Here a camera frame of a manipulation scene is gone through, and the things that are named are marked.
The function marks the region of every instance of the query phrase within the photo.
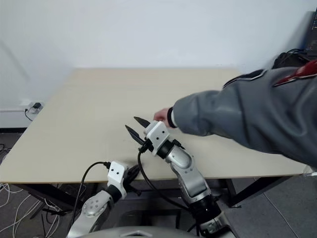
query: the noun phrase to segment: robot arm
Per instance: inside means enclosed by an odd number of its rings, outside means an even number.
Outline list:
[[[81,237],[99,230],[107,220],[114,204],[119,199],[124,199],[127,191],[137,192],[130,186],[130,182],[135,179],[138,173],[138,166],[128,169],[124,164],[112,162],[107,175],[107,189],[90,197],[84,203],[81,214],[69,230],[67,238]]]
[[[163,122],[150,123],[141,118],[135,119],[145,127],[145,141],[126,126],[129,133],[142,145],[139,149],[141,152],[149,149],[154,156],[158,155],[170,164],[178,177],[182,198],[199,224],[202,235],[208,236],[226,226],[228,222],[216,204],[206,180],[196,168],[194,157],[177,140],[170,138]]]

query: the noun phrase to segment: black cable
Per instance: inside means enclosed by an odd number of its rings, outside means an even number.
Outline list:
[[[189,209],[177,202],[174,202],[173,200],[169,199],[168,197],[166,197],[163,193],[161,193],[153,184],[152,182],[149,180],[149,178],[147,177],[147,175],[145,174],[144,170],[143,170],[143,167],[142,167],[142,164],[141,164],[141,154],[142,152],[140,151],[138,153],[138,165],[139,165],[139,168],[140,168],[140,172],[141,174],[143,175],[144,177],[144,180],[147,182],[147,184],[150,186],[151,189],[153,189],[154,191],[156,191],[160,196],[161,198],[163,198],[166,202],[169,202],[170,204],[173,204],[174,206],[176,207],[179,207],[181,209],[184,209],[185,211],[189,211]]]
[[[24,110],[24,115],[26,116],[27,119],[29,119],[30,121],[33,121],[32,119],[30,119],[30,118],[26,115],[26,112],[27,112],[27,111],[28,111],[28,109],[25,109],[25,110]]]
[[[291,49],[288,52],[286,52],[282,61],[278,64],[278,66],[280,67],[282,65],[282,63],[284,63],[288,58],[290,58],[293,54],[297,53],[298,51],[302,51],[302,50],[301,49]]]
[[[46,237],[46,231],[45,231],[45,226],[44,226],[43,214],[41,214],[41,219],[42,219],[42,226],[43,226],[44,237]]]
[[[79,211],[76,213],[75,217],[77,217],[77,216],[79,215],[79,213],[81,213],[81,210],[79,210]]]
[[[178,211],[177,215],[176,215],[176,220],[175,220],[175,228],[176,229],[179,229],[181,212],[182,212],[181,210]]]
[[[194,224],[187,230],[187,232],[191,232],[192,229],[193,229],[195,226],[196,226],[196,223],[194,223]]]
[[[106,165],[107,162],[95,162],[93,163],[92,165],[90,165],[88,167],[88,169],[85,171],[84,173],[84,176],[83,178],[81,179],[81,182],[80,182],[80,186],[79,186],[79,189],[78,189],[78,193],[77,193],[77,197],[76,197],[76,200],[75,200],[75,205],[74,205],[74,210],[73,210],[73,213],[72,213],[72,216],[71,216],[71,220],[70,220],[70,224],[69,224],[69,229],[70,230],[70,227],[74,224],[74,220],[75,220],[75,214],[76,214],[76,208],[77,208],[77,204],[78,204],[78,200],[79,200],[79,195],[80,195],[80,191],[81,191],[81,187],[83,186],[83,183],[85,181],[85,178],[86,178],[86,175],[87,173],[89,172],[89,170],[95,166],[95,165]]]
[[[53,223],[53,222],[50,222],[50,221],[49,221],[49,212],[48,212],[48,211],[46,211],[45,217],[46,217],[47,223],[49,223],[49,224],[52,224],[52,223]]]
[[[196,236],[199,236],[199,225],[196,224]]]

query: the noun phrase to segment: jacket sleeve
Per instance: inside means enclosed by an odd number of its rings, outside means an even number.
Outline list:
[[[225,136],[317,167],[317,76],[274,86],[296,70],[235,78],[221,91],[182,98],[173,106],[175,124],[184,133]]]

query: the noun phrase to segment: black cuff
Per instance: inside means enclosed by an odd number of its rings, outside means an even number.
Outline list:
[[[176,128],[176,126],[174,125],[173,120],[172,120],[172,111],[173,111],[173,107],[171,107],[171,108],[168,109],[168,112],[167,112],[167,122],[168,122],[168,124],[169,124],[170,127]]]

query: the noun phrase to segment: white wall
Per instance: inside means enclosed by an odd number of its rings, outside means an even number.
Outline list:
[[[46,101],[74,67],[267,65],[317,0],[0,0],[0,110]],[[0,127],[27,126],[0,113]]]

